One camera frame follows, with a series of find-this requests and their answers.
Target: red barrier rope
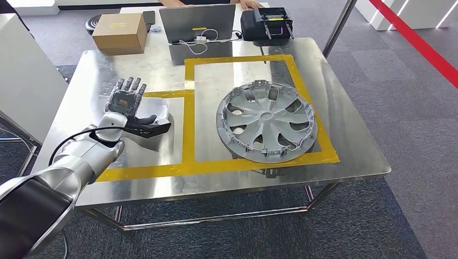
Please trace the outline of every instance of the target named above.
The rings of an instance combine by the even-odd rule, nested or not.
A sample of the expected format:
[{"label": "red barrier rope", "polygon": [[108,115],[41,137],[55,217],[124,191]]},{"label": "red barrier rope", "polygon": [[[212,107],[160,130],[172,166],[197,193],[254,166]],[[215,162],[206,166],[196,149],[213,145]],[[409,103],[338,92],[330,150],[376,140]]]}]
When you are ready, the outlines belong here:
[{"label": "red barrier rope", "polygon": [[381,0],[369,0],[375,8],[398,30],[398,32],[422,54],[447,80],[458,89],[458,71],[437,51],[428,45],[401,18]]}]

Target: yellow tape line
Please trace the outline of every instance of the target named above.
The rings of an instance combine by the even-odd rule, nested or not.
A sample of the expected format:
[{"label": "yellow tape line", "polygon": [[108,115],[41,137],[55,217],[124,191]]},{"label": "yellow tape line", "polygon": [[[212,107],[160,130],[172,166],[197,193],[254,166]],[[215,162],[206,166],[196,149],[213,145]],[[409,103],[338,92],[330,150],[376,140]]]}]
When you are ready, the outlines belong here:
[{"label": "yellow tape line", "polygon": [[176,90],[176,91],[163,91],[163,92],[146,92],[143,97],[160,97],[160,98],[180,98],[185,97],[187,94],[194,94],[194,90]]},{"label": "yellow tape line", "polygon": [[165,92],[145,93],[146,97],[162,98],[184,98],[184,118],[183,118],[183,153],[182,162],[177,165],[113,168],[106,170],[97,181],[119,181],[133,180],[143,178],[155,178],[164,176],[180,176],[193,174],[208,174],[231,171],[246,171],[264,168],[279,168],[289,166],[315,165],[319,163],[339,162],[331,140],[323,127],[318,113],[315,113],[318,124],[317,144],[320,145],[321,151],[305,153],[293,160],[283,163],[258,163],[247,159],[229,159],[221,161],[202,161],[195,162],[195,94],[194,94],[194,71],[195,66],[199,64],[211,63],[232,63],[232,62],[256,62],[256,61],[284,61],[288,71],[293,79],[298,93],[309,103],[312,98],[307,92],[304,81],[294,62],[294,58],[288,54],[270,55],[270,56],[248,56],[248,57],[221,57],[221,58],[195,58],[185,60],[185,89]]}]

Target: black cable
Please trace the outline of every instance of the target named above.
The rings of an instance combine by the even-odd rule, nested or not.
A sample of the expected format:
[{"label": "black cable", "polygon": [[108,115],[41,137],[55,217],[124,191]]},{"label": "black cable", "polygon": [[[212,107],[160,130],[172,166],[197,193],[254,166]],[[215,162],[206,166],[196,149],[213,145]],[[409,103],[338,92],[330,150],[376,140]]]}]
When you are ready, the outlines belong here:
[{"label": "black cable", "polygon": [[54,160],[54,157],[56,156],[56,153],[57,151],[59,150],[59,148],[61,148],[65,143],[67,143],[67,141],[73,139],[74,137],[77,137],[79,135],[83,135],[83,134],[86,134],[86,133],[92,133],[92,132],[95,132],[95,131],[101,131],[101,130],[125,130],[126,128],[125,127],[116,127],[116,126],[112,126],[112,127],[102,127],[102,128],[92,128],[92,129],[88,129],[87,131],[81,131],[81,132],[78,132],[76,134],[73,134],[72,136],[66,138],[64,141],[62,141],[59,145],[57,145],[56,149],[54,149],[54,151],[52,152],[51,154],[51,157],[49,158],[49,163],[48,163],[48,166],[52,165],[52,162]]},{"label": "black cable", "polygon": [[241,31],[239,31],[239,30],[233,30],[232,32],[235,32],[235,36],[237,37],[237,39],[230,39],[230,40],[225,41],[224,43],[226,43],[226,42],[234,42],[234,41],[236,41],[236,40],[240,40],[240,39],[243,38],[243,37],[242,37],[242,32],[241,32]]}]

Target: stainless steel tabletop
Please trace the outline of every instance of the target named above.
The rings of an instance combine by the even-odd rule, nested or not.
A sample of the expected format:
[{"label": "stainless steel tabletop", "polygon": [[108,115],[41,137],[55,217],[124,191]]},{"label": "stainless steel tabletop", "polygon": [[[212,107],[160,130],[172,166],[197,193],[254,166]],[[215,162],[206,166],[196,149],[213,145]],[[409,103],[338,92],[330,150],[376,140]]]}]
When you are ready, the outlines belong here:
[{"label": "stainless steel tabletop", "polygon": [[[146,200],[175,200],[242,190],[360,180],[381,177],[391,171],[313,39],[297,38],[284,46],[264,47],[249,42],[212,44],[206,54],[215,57],[291,54],[340,162],[281,168],[274,178],[266,177],[259,171],[236,171],[96,182],[82,192],[78,207],[115,206]],[[180,45],[148,47],[144,54],[128,56],[84,52],[32,171],[47,166],[53,149],[63,139],[88,124],[99,122],[107,95],[118,78],[140,77],[148,84],[147,92],[184,89],[184,65],[181,64],[185,57],[192,56],[185,46]],[[196,67],[196,161],[231,158],[217,135],[216,108],[231,88],[255,79],[293,85],[286,65],[281,61],[202,64]],[[172,121],[169,132],[149,140],[125,133],[126,150],[111,167],[181,162],[184,102],[182,98],[168,100]],[[144,98],[138,116],[149,115],[152,112],[149,107],[151,99]]]}]

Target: silver robotic arm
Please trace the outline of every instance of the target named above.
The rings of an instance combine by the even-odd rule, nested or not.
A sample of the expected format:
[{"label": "silver robotic arm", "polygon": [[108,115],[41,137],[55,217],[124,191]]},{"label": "silver robotic arm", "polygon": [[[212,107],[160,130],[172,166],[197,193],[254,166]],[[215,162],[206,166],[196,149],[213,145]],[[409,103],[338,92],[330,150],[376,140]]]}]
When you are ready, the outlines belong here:
[{"label": "silver robotic arm", "polygon": [[[163,120],[137,124],[142,120],[134,115],[146,85],[136,91],[135,85],[130,88],[132,80],[129,78],[124,87],[123,79],[118,82],[110,96],[111,106],[107,105],[99,125],[90,125],[85,130],[88,133],[67,142],[63,151],[51,158],[48,168],[0,186],[1,259],[34,254],[63,229],[84,187],[93,183],[123,152],[123,131],[152,137],[169,130],[170,123]],[[140,97],[125,98],[132,94]]]}]

